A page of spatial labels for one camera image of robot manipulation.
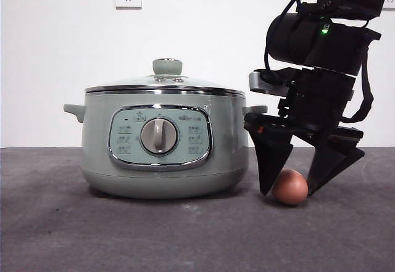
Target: brown egg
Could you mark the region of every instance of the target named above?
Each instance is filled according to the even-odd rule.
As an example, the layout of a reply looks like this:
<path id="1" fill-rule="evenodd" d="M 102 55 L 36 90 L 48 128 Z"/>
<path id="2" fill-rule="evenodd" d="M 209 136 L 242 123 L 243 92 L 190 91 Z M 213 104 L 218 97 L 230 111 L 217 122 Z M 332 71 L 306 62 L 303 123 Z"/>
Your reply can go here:
<path id="1" fill-rule="evenodd" d="M 299 172 L 284 168 L 273 186 L 272 195 L 284 204 L 297 205 L 306 199 L 308 191 L 307 181 Z"/>

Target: pot handle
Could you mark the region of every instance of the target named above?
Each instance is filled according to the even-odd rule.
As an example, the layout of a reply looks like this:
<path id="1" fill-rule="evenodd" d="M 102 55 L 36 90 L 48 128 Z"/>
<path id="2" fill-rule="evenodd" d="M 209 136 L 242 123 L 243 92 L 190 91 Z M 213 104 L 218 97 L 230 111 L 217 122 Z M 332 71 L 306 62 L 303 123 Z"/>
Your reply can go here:
<path id="1" fill-rule="evenodd" d="M 266 105 L 254 105 L 252 107 L 243 107 L 243 116 L 248 113 L 267 113 Z"/>
<path id="2" fill-rule="evenodd" d="M 85 105 L 65 104 L 63 110 L 66 113 L 72 113 L 77 117 L 78 122 L 83 123 L 85 117 Z"/>

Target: metal trim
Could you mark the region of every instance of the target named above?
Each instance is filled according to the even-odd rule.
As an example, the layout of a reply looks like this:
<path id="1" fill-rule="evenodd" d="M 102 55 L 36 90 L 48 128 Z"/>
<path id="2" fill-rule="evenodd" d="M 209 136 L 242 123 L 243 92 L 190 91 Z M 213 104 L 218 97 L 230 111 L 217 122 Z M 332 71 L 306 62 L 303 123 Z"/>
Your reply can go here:
<path id="1" fill-rule="evenodd" d="M 93 95 L 110 95 L 110 94 L 182 94 L 182 95 L 211 95 L 211 96 L 228 96 L 228 97 L 237 97 L 245 99 L 245 95 L 240 94 L 230 94 L 230 93 L 221 93 L 221 92 L 207 92 L 207 91 L 184 91 L 184 90 L 159 90 L 159 89 L 150 89 L 150 90 L 120 90 L 120 91 L 98 91 L 86 93 L 85 96 L 93 96 Z"/>
<path id="2" fill-rule="evenodd" d="M 199 159 L 196 159 L 193 161 L 183 162 L 183 163 L 172 163 L 172 164 L 133 163 L 133 162 L 128 162 L 128 161 L 119 159 L 117 156 L 115 156 L 115 154 L 112 152 L 111 145 L 110 145 L 112 124 L 114 122 L 115 116 L 123 110 L 162 109 L 162 108 L 163 109 L 197 110 L 203 114 L 203 116 L 206 118 L 207 132 L 209 134 L 209 147 L 207 148 L 207 150 L 203 154 L 203 156 L 200 157 Z M 177 171 L 177 170 L 187 170 L 187 169 L 192 169 L 192 168 L 198 167 L 198 166 L 202 165 L 205 161 L 207 161 L 207 159 L 213 149 L 213 146 L 214 146 L 214 139 L 213 139 L 213 135 L 212 135 L 211 122 L 210 122 L 209 116 L 205 110 L 202 110 L 199 107 L 188 107 L 185 105 L 168 105 L 168 104 L 130 105 L 130 106 L 126 106 L 126 107 L 122 107 L 121 109 L 118 109 L 113 114 L 113 116 L 111 118 L 110 132 L 109 132 L 109 138 L 108 138 L 108 143 L 107 143 L 107 149 L 108 149 L 108 153 L 110 155 L 111 161 L 113 161 L 116 165 L 124 167 L 126 169 L 135 169 L 135 170 L 140 170 L 140 171 Z"/>
<path id="3" fill-rule="evenodd" d="M 97 92 L 113 92 L 111 94 L 118 94 L 121 91 L 194 91 L 210 93 L 210 95 L 239 95 L 245 96 L 246 94 L 242 91 L 215 87 L 195 87 L 195 86 L 180 86 L 180 85 L 168 85 L 168 86 L 149 86 L 149 85 L 114 85 L 114 86 L 98 86 L 90 87 L 85 89 L 85 93 L 97 93 Z"/>

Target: button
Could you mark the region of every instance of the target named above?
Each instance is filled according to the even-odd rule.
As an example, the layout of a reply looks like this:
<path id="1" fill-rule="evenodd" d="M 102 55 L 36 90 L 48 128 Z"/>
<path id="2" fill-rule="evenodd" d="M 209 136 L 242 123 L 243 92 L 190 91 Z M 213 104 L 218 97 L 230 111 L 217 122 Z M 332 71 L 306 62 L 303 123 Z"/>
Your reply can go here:
<path id="1" fill-rule="evenodd" d="M 189 134 L 202 134 L 203 130 L 198 126 L 189 126 Z"/>
<path id="2" fill-rule="evenodd" d="M 142 112 L 137 112 L 136 115 L 133 117 L 135 122 L 145 122 L 146 116 Z"/>
<path id="3" fill-rule="evenodd" d="M 125 135 L 119 136 L 118 144 L 131 144 L 131 137 Z"/>
<path id="4" fill-rule="evenodd" d="M 119 126 L 118 133 L 130 134 L 131 133 L 131 126 L 130 125 Z"/>
<path id="5" fill-rule="evenodd" d="M 196 155 L 196 154 L 201 154 L 203 152 L 201 147 L 194 146 L 194 147 L 188 147 L 188 153 L 191 155 Z"/>
<path id="6" fill-rule="evenodd" d="M 120 155 L 130 155 L 131 154 L 131 146 L 119 146 L 117 149 L 117 153 Z"/>
<path id="7" fill-rule="evenodd" d="M 188 137 L 188 143 L 190 144 L 201 144 L 203 142 L 203 138 L 201 135 L 190 135 Z"/>

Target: glass lid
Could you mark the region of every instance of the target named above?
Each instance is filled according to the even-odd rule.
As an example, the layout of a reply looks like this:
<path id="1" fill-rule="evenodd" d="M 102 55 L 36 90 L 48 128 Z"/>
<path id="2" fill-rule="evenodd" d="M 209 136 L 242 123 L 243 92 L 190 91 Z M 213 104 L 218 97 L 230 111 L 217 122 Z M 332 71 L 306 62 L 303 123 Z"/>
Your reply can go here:
<path id="1" fill-rule="evenodd" d="M 86 93 L 103 91 L 132 90 L 174 90 L 202 91 L 208 93 L 226 93 L 244 96 L 244 92 L 228 89 L 217 83 L 181 76 L 183 64 L 180 60 L 163 58 L 152 63 L 155 75 L 141 76 L 127 80 L 115 81 L 110 84 L 85 89 Z"/>

